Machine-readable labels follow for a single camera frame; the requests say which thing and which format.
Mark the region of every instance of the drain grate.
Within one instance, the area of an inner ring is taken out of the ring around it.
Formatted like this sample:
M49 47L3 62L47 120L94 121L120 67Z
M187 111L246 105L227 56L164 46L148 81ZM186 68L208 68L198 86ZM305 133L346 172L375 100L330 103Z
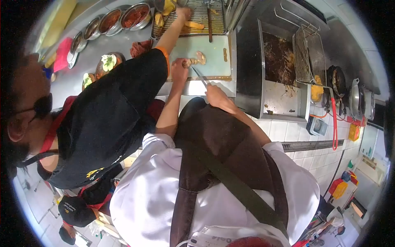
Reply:
M337 148L343 146L344 140L338 140ZM293 142L282 142L282 148L284 152L296 152L305 150L316 150L332 147L332 140L330 141L293 141Z

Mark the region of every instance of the red sambal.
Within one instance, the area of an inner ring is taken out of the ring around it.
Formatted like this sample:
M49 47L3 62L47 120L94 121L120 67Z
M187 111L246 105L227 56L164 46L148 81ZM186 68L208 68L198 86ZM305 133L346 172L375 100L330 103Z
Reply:
M124 19L124 26L130 28L142 22L147 16L149 8L147 6L137 7L130 11Z

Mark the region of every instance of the knife blade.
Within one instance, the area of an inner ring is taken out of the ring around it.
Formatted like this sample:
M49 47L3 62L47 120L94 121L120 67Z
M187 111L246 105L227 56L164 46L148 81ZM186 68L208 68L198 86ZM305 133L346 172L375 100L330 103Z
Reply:
M206 83L206 81L203 79L203 76L201 76L201 75L199 74L199 72L198 72L193 66L191 66L191 68L194 70L194 72L197 74L197 76L199 77L199 79L202 81L203 85L204 85L205 88L207 89L207 83Z

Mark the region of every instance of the griddle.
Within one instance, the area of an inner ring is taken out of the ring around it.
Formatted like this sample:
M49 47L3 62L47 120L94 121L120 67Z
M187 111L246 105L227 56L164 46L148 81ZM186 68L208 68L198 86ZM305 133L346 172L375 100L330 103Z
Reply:
M263 42L265 79L293 85L296 75L292 41L263 32Z

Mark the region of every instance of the black apron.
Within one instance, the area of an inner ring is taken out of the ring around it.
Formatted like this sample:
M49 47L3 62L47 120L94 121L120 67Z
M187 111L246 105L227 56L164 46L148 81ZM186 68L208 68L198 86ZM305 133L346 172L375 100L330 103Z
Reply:
M266 210L267 215L273 212L282 221L280 224L288 224L288 203L280 172L274 160L260 147L248 125L219 108L206 106L185 121L179 121L175 144L176 148L182 149L182 160L171 222L170 247L188 239L197 194L220 183L218 175L211 171L212 167L207 167L208 162L224 166L251 189L270 192L274 197L276 212L270 208Z

